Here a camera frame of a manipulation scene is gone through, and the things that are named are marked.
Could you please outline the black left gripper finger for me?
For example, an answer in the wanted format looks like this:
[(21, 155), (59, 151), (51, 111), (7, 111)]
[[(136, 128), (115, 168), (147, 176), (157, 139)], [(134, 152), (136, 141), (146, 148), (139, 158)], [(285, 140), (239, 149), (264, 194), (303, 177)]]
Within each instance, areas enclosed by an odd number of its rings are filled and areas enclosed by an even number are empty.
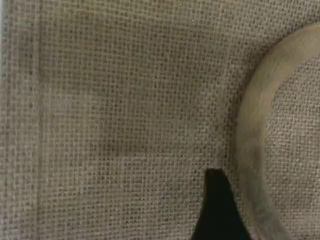
[(204, 194), (192, 240), (249, 240), (250, 234), (237, 208), (231, 184), (221, 168), (204, 174)]

